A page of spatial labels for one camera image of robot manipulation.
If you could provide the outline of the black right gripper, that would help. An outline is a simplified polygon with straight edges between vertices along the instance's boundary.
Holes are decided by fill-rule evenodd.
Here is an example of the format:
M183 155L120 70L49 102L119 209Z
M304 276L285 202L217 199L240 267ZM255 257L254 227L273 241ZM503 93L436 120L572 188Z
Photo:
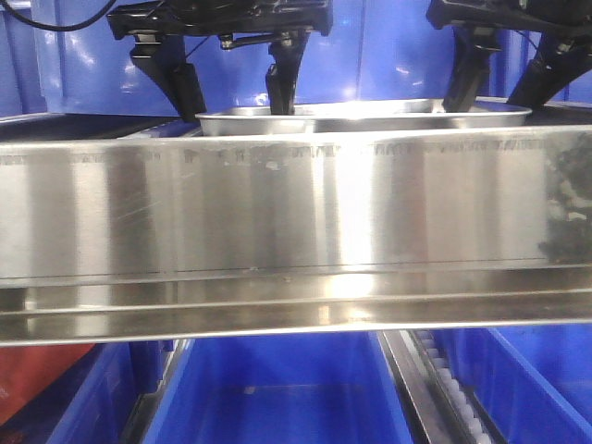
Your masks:
M431 1L426 18L435 29L455 25L447 112L468 112L488 79L501 50L495 28L545 32L508 105L538 109L591 70L590 1Z

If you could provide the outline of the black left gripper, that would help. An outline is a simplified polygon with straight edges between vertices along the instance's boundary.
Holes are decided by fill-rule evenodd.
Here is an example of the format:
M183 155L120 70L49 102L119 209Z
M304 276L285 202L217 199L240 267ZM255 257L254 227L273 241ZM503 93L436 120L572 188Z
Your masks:
M265 74L272 115L293 115L296 83L309 33L333 24L330 1L150 1L107 14L116 39L135 39L132 64L145 74L185 122L206 111L183 36L216 36L224 50L271 43L274 63Z

